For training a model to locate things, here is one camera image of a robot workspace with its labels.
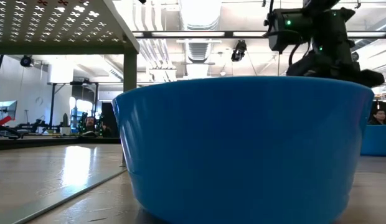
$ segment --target security camera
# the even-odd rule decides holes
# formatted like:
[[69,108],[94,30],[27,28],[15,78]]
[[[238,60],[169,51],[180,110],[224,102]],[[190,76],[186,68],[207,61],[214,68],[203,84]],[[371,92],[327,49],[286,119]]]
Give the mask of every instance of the security camera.
[[247,50],[247,45],[245,40],[239,40],[236,44],[236,47],[233,49],[232,61],[239,62],[244,58],[245,51]]
[[31,68],[34,66],[34,60],[31,58],[31,55],[25,55],[20,60],[20,65],[26,68]]

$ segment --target blue bin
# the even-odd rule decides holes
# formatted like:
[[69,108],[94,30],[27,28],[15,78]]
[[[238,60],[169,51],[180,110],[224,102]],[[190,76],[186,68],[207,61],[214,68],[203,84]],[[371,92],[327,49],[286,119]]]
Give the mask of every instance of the blue bin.
[[177,224],[330,224],[347,206],[374,94],[351,82],[233,77],[113,101],[134,196]]
[[386,125],[368,125],[366,127],[362,155],[386,156]]

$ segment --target perforated metal shelf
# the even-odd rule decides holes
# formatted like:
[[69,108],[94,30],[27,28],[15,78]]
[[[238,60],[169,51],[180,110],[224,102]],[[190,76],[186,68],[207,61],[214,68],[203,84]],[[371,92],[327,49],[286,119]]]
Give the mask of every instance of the perforated metal shelf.
[[123,54],[139,44],[111,0],[0,0],[0,54]]

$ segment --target computer screen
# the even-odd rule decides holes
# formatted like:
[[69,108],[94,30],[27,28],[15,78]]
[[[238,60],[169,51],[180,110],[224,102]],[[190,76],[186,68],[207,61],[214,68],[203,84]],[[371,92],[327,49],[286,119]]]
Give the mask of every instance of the computer screen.
[[10,116],[12,120],[16,118],[17,100],[0,102],[0,120]]

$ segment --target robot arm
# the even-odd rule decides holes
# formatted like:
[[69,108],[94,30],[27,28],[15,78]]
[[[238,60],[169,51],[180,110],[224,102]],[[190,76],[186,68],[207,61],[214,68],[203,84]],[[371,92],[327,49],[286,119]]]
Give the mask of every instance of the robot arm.
[[270,49],[282,53],[288,45],[295,45],[293,53],[303,43],[312,44],[312,51],[296,63],[289,63],[288,76],[335,78],[368,87],[383,84],[381,73],[360,71],[359,63],[352,59],[355,43],[348,39],[345,23],[355,11],[331,10],[337,3],[338,0],[304,0],[303,8],[270,12],[264,22],[270,26],[265,34]]

